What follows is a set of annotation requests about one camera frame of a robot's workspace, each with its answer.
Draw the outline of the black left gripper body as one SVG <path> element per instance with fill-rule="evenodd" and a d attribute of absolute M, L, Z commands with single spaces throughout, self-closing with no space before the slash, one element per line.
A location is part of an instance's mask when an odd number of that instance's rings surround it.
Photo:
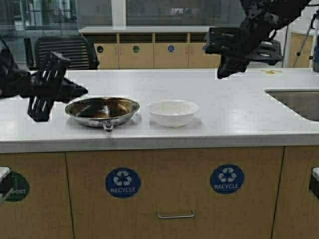
<path fill-rule="evenodd" d="M 50 51 L 35 73 L 28 100 L 28 115 L 35 122 L 47 122 L 50 112 L 62 88 L 64 75 L 70 60 L 61 53 Z"/>

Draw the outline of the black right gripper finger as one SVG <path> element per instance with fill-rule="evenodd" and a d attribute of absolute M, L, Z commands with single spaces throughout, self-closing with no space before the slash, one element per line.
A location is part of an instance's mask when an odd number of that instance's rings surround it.
<path fill-rule="evenodd" d="M 243 55 L 220 55 L 217 78 L 227 78 L 236 73 L 244 73 L 251 60 Z"/>

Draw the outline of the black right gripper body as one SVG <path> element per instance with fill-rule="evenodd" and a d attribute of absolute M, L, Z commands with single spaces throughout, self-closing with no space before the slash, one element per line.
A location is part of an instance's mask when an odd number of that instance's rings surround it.
<path fill-rule="evenodd" d="M 207 54 L 276 65 L 283 60 L 279 41 L 254 38 L 239 27 L 210 27 L 204 37 Z"/>

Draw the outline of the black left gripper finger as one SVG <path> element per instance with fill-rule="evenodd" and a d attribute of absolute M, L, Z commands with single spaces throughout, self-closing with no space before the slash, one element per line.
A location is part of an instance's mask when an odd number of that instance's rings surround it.
<path fill-rule="evenodd" d="M 70 102 L 88 93 L 88 90 L 67 78 L 62 81 L 61 90 L 59 92 L 60 102 Z"/>

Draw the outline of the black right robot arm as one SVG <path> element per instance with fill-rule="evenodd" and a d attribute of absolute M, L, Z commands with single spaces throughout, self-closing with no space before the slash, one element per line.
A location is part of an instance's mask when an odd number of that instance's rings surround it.
<path fill-rule="evenodd" d="M 243 0 L 245 18 L 237 27 L 210 27 L 205 53 L 220 56 L 217 78 L 244 73 L 251 62 L 274 66 L 282 60 L 278 30 L 293 23 L 308 0 Z"/>

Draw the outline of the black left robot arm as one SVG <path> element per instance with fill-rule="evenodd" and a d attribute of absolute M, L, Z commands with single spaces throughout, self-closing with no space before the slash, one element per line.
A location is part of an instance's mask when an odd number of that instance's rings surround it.
<path fill-rule="evenodd" d="M 35 73 L 18 67 L 7 43 L 0 39 L 0 98 L 28 98 L 27 114 L 35 122 L 47 122 L 55 102 L 69 103 L 88 90 L 69 79 L 65 73 L 71 60 L 49 51 Z"/>

